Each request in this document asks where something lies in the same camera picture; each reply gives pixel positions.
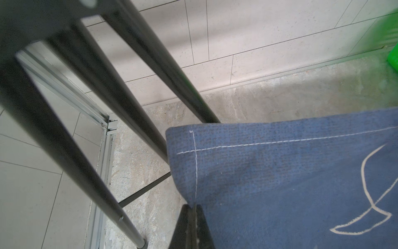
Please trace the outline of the dark blue embroidered pillowcase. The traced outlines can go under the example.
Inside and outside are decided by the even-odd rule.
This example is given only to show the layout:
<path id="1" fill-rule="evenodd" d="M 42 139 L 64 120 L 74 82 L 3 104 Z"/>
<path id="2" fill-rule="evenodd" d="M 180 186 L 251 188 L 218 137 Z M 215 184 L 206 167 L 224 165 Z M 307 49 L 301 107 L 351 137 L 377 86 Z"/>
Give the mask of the dark blue embroidered pillowcase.
<path id="1" fill-rule="evenodd" d="M 218 249 L 395 249 L 398 110 L 166 131 Z"/>

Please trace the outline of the black perforated music stand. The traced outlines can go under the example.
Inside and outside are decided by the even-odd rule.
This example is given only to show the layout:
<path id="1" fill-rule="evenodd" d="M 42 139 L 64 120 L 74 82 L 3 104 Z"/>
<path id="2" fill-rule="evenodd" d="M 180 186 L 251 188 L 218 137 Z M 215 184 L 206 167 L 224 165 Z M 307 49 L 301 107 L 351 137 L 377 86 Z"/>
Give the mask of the black perforated music stand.
<path id="1" fill-rule="evenodd" d="M 166 142 L 82 23 L 101 15 L 203 123 L 219 119 L 130 1 L 1 1 L 1 105 L 139 249 L 148 246 L 29 75 L 17 53 L 45 40 L 163 160 Z"/>

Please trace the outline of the green plastic basket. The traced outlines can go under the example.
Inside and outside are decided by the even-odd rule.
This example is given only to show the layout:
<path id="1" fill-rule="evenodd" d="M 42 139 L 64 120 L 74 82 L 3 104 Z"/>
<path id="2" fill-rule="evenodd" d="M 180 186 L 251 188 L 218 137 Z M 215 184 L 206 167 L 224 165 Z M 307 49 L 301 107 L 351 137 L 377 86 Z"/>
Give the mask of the green plastic basket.
<path id="1" fill-rule="evenodd" d="M 387 60 L 389 64 L 398 71 L 398 44 L 394 46 L 394 48 L 388 54 Z"/>

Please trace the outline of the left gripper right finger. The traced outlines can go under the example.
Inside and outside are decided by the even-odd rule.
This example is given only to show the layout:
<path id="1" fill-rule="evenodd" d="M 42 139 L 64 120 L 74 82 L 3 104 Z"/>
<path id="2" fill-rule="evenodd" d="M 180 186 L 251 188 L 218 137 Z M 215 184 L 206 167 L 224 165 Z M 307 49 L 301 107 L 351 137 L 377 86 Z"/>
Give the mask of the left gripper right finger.
<path id="1" fill-rule="evenodd" d="M 210 234 L 202 207 L 195 204 L 192 215 L 192 248 L 214 249 L 215 245 Z"/>

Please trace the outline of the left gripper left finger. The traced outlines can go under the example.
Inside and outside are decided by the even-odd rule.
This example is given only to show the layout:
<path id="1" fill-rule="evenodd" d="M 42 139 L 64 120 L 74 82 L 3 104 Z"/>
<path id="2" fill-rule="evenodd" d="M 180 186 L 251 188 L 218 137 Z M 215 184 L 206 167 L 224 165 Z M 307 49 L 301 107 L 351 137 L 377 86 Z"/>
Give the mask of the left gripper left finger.
<path id="1" fill-rule="evenodd" d="M 190 249 L 190 232 L 189 218 L 191 215 L 191 207 L 184 204 L 181 208 L 180 215 L 175 226 L 175 230 L 169 245 L 169 249 Z"/>

